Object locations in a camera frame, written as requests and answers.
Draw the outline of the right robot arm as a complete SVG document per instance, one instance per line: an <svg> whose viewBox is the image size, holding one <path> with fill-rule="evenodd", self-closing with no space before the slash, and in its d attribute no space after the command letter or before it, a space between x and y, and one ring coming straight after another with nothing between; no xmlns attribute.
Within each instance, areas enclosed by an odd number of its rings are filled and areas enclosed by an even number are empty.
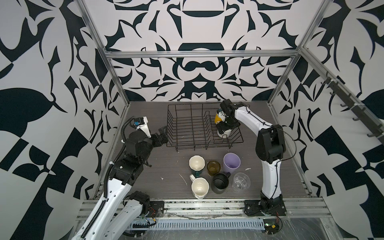
<svg viewBox="0 0 384 240"><path fill-rule="evenodd" d="M263 167L261 197L268 204L277 200L281 196L280 166L286 151L283 128L265 121L253 113L246 104L233 103L229 99L220 103L215 124L221 138L228 138L230 132L241 124L256 135L256 154Z"/></svg>

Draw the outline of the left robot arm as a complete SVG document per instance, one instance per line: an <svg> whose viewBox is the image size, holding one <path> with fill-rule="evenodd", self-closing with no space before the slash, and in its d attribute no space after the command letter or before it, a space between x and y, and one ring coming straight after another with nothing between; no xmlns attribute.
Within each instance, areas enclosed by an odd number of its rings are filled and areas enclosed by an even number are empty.
<svg viewBox="0 0 384 240"><path fill-rule="evenodd" d="M91 214L73 236L74 240L117 240L140 215L146 215L150 197L131 188L148 164L154 148L167 143L167 127L158 133L137 128L127 137L121 129L124 146L109 163L104 178L103 194Z"/></svg>

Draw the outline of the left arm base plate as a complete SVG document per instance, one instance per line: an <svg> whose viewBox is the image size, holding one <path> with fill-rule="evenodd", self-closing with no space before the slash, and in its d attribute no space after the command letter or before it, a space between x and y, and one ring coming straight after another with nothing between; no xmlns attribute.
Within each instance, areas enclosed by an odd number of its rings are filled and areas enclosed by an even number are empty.
<svg viewBox="0 0 384 240"><path fill-rule="evenodd" d="M164 201L150 201L144 206L143 213L147 218L160 217L164 213Z"/></svg>

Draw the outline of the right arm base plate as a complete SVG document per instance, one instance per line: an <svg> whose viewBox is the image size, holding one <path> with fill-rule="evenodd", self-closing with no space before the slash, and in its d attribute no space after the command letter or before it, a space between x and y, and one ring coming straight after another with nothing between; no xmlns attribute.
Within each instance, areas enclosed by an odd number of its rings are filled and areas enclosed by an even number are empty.
<svg viewBox="0 0 384 240"><path fill-rule="evenodd" d="M286 206L281 199L245 200L244 213L249 217L286 216Z"/></svg>

